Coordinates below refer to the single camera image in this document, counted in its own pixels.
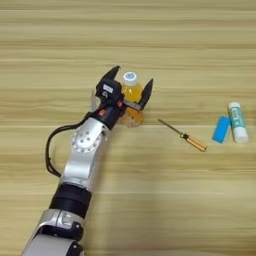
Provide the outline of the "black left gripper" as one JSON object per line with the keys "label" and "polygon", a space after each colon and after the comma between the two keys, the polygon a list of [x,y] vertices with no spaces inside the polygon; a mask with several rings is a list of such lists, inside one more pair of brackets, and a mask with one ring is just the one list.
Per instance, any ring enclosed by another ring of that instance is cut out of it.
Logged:
{"label": "black left gripper", "polygon": [[[120,67],[115,66],[110,69],[106,74],[102,76],[102,80],[114,80]],[[147,102],[149,101],[153,89],[154,79],[151,79],[144,87],[141,98],[138,102],[128,101],[126,99],[117,101],[103,101],[99,106],[92,112],[88,114],[88,120],[93,120],[94,122],[100,122],[103,126],[112,130],[117,124],[118,120],[124,115],[126,107],[130,107],[137,111],[142,111]]]}

